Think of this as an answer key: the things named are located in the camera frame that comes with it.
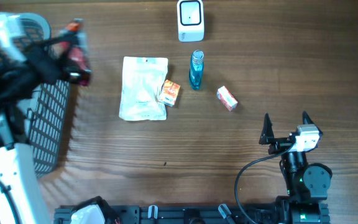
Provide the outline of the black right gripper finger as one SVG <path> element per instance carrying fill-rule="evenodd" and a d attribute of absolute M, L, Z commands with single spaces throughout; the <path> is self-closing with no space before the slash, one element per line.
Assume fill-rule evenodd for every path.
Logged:
<path fill-rule="evenodd" d="M 268 113 L 264 116 L 264 125 L 259 139 L 260 145 L 272 144 L 274 143 L 274 133 L 272 129 L 272 122 Z"/>
<path fill-rule="evenodd" d="M 323 135 L 323 132 L 322 130 L 320 130 L 318 128 L 318 126 L 313 122 L 313 120 L 309 117 L 308 113 L 306 111 L 304 111 L 302 113 L 302 121 L 303 121 L 303 124 L 313 124 L 317 130 L 319 131 L 319 135 L 322 136 Z"/>

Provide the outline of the red dark small package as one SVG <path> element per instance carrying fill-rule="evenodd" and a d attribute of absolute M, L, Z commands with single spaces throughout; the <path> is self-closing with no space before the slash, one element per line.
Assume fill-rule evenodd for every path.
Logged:
<path fill-rule="evenodd" d="M 83 19 L 74 19 L 60 31 L 61 54 L 59 67 L 63 70 L 63 80 L 76 85 L 88 86 L 92 69 L 88 58 L 86 33 L 83 30 Z"/>

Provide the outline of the red white small box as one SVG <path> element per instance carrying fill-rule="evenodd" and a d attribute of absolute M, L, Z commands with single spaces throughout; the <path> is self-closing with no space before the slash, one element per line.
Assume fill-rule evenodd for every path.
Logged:
<path fill-rule="evenodd" d="M 238 101 L 225 86 L 218 88 L 217 98 L 229 111 L 234 110 L 238 104 Z"/>

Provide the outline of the blue liquid plastic bottle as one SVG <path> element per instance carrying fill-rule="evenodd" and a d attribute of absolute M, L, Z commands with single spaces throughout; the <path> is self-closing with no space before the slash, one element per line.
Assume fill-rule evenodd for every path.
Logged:
<path fill-rule="evenodd" d="M 195 50 L 191 55 L 189 82 L 194 90 L 199 90 L 204 70 L 204 52 Z"/>

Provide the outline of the white plastic pouch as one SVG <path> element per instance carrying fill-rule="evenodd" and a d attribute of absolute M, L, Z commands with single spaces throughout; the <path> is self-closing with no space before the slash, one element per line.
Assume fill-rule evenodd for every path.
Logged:
<path fill-rule="evenodd" d="M 167 118 L 158 97 L 168 73 L 168 59 L 124 57 L 119 117 L 125 121 L 161 121 Z"/>

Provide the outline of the orange snack packet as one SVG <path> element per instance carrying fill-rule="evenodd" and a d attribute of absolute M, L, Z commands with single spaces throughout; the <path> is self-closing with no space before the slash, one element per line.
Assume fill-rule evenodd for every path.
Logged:
<path fill-rule="evenodd" d="M 170 80 L 165 80 L 158 96 L 159 102 L 167 105 L 174 106 L 180 91 L 180 85 Z"/>

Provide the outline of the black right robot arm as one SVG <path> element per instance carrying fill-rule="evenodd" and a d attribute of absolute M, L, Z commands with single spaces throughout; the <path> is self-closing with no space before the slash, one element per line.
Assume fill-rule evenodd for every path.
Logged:
<path fill-rule="evenodd" d="M 280 156 L 280 170 L 287 187 L 286 196 L 278 196 L 272 205 L 270 217 L 263 212 L 264 223 L 330 223 L 328 189 L 332 170 L 321 163 L 310 164 L 306 154 L 318 147 L 323 132 L 314 124 L 307 112 L 302 114 L 303 123 L 288 137 L 276 138 L 268 114 L 259 144 L 269 145 L 271 156 Z"/>

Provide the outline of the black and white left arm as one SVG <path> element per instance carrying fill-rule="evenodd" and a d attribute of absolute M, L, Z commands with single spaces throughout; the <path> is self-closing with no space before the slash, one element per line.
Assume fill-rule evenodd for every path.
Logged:
<path fill-rule="evenodd" d="M 0 221 L 50 223 L 39 177 L 57 163 L 69 84 L 66 57 L 32 44 L 24 61 L 0 69 Z"/>

